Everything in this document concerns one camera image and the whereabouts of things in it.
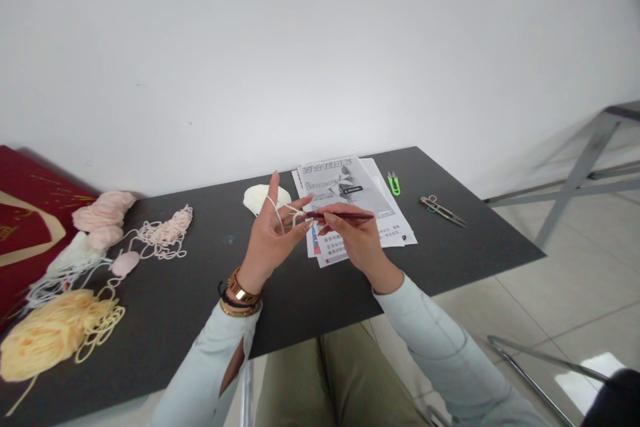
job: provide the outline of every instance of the woman's hand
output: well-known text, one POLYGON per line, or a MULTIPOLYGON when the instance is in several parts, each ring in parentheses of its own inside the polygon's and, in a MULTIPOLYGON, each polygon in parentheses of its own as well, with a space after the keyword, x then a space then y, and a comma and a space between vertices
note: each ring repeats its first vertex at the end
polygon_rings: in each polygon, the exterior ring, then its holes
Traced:
MULTIPOLYGON (((268 195, 276 205, 278 203, 279 181, 280 175, 277 171, 273 172, 269 182, 268 195)), ((313 196, 310 195, 291 202, 289 205, 302 210, 302 207, 307 205, 312 198, 313 196)), ((273 204, 265 199, 260 214, 253 222, 247 255, 236 277, 238 284, 250 294, 260 293, 262 286, 271 277, 273 271, 285 261, 309 230, 311 222, 304 222, 304 219, 300 219, 301 223, 291 228, 293 216, 288 214, 293 213, 295 213, 293 210, 286 207, 279 209, 278 214, 286 232, 285 235, 282 235, 280 221, 273 209, 273 204)))
POLYGON ((320 231, 324 236, 335 231, 342 236, 345 249, 353 265, 361 270, 371 282, 378 294, 390 294, 400 288, 404 282, 404 274, 393 265, 380 246, 380 233, 375 218, 370 220, 342 219, 334 214, 369 214, 373 212, 362 210, 348 203, 334 203, 318 211, 324 214, 325 227, 320 231))

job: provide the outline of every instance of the bracelet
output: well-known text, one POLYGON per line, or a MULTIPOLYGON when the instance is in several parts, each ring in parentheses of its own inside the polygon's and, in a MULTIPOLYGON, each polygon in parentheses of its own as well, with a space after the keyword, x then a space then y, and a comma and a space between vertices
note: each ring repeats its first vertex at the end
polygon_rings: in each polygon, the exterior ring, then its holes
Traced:
POLYGON ((220 299, 220 308, 225 314, 231 317, 249 317, 250 315, 255 314, 256 312, 258 312, 258 310, 262 308, 262 300, 258 301, 258 303, 252 306, 250 309, 243 310, 242 312, 234 312, 232 310, 227 309, 225 307, 225 303, 222 301, 222 299, 220 299))
POLYGON ((233 271, 231 277, 229 277, 229 280, 227 281, 227 286, 229 287, 229 290, 231 290, 231 293, 241 302, 255 304, 256 302, 258 302, 260 294, 250 294, 249 292, 244 290, 240 284, 238 284, 238 279, 236 278, 238 270, 240 270, 240 267, 233 271))
POLYGON ((224 283, 223 280, 220 281, 220 283, 218 284, 218 294, 220 294, 220 298, 225 302, 225 304, 227 304, 228 306, 231 307, 236 307, 236 308, 251 308, 253 307, 256 302, 253 302, 252 304, 240 304, 238 302, 234 302, 233 300, 231 300, 229 298, 229 296, 227 295, 227 289, 223 289, 222 284, 224 283))

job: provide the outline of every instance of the light blue jacket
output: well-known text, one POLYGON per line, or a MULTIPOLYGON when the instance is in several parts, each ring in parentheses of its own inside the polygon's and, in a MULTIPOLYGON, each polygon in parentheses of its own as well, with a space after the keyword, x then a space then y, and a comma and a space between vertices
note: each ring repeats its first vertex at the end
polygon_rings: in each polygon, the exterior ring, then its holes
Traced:
MULTIPOLYGON (((548 426, 470 335, 409 277, 392 294, 374 297, 407 343, 415 363, 445 400, 455 425, 548 426)), ((216 305, 158 403, 149 427, 212 425, 231 357, 243 338, 245 352, 250 351, 259 316, 231 317, 216 305)))

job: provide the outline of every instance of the khaki pants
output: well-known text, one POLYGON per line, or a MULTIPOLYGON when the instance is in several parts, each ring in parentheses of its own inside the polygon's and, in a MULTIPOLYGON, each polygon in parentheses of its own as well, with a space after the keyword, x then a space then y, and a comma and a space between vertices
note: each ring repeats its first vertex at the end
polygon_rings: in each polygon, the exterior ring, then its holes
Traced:
POLYGON ((269 354, 255 424, 432 426, 362 324, 269 354))

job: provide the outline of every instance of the yarn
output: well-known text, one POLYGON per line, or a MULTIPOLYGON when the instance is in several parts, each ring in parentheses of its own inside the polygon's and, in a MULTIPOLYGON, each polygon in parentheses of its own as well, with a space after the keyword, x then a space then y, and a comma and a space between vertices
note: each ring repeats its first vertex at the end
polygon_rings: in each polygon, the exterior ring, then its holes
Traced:
MULTIPOLYGON (((278 207, 275 204, 275 202, 271 199, 271 197, 269 197, 267 195, 267 199, 271 202, 271 205, 273 205, 273 209, 275 210, 275 215, 278 217, 278 222, 280 222, 280 228, 282 229, 282 234, 285 234, 285 226, 282 223, 282 219, 280 218, 280 213, 278 212, 278 207)), ((294 213, 288 213, 288 215, 293 215, 293 227, 295 227, 295 220, 299 217, 299 216, 303 216, 305 215, 305 212, 298 210, 295 207, 291 207, 290 205, 287 205, 286 203, 284 205, 282 205, 283 207, 286 207, 288 209, 291 209, 294 211, 294 213)))
POLYGON ((29 310, 38 308, 47 302, 60 296, 89 270, 99 266, 110 264, 111 260, 105 259, 106 249, 94 249, 89 246, 87 234, 78 232, 71 243, 49 264, 47 271, 40 280, 31 284, 25 300, 27 305, 22 309, 21 315, 29 310))
POLYGON ((173 217, 166 222, 147 222, 146 220, 139 229, 133 229, 127 232, 127 237, 131 232, 136 235, 129 242, 129 251, 135 240, 140 240, 146 245, 140 252, 141 259, 150 257, 158 257, 159 259, 169 260, 174 257, 182 258, 187 255, 186 250, 182 250, 182 242, 187 233, 187 228, 193 219, 193 208, 187 204, 182 210, 173 214, 173 217), (153 248, 151 254, 145 255, 148 247, 153 248))
MULTIPOLYGON (((263 203, 265 203, 265 198, 267 197, 268 193, 268 185, 254 185, 253 187, 249 187, 247 190, 245 190, 245 197, 242 203, 246 208, 253 212, 253 215, 257 217, 260 213, 260 209, 262 208, 263 203)), ((291 196, 289 195, 288 191, 279 186, 277 208, 280 208, 287 203, 291 203, 291 196)))
POLYGON ((0 376, 8 382, 31 379, 25 393, 6 416, 10 416, 33 387, 38 375, 70 358, 81 363, 103 344, 125 313, 115 298, 115 286, 107 285, 93 295, 91 290, 72 290, 31 312, 17 324, 0 345, 0 376), (107 298, 100 297, 107 292, 107 298))
POLYGON ((127 211, 135 203, 135 197, 131 192, 112 190, 100 195, 96 202, 110 203, 122 211, 127 211))
POLYGON ((124 237, 124 232, 118 226, 107 226, 94 230, 87 236, 87 243, 95 249, 105 249, 114 246, 124 237))
POLYGON ((73 225, 78 230, 93 232, 112 225, 122 227, 125 214, 120 210, 113 209, 110 205, 94 203, 88 207, 80 207, 72 213, 72 216, 73 225))
POLYGON ((122 227, 125 212, 133 205, 135 197, 129 192, 108 191, 88 207, 73 212, 73 225, 84 232, 94 232, 103 227, 122 227))
POLYGON ((129 272, 135 268, 138 262, 140 262, 140 254, 137 252, 127 252, 114 260, 109 270, 118 277, 124 278, 129 275, 129 272))

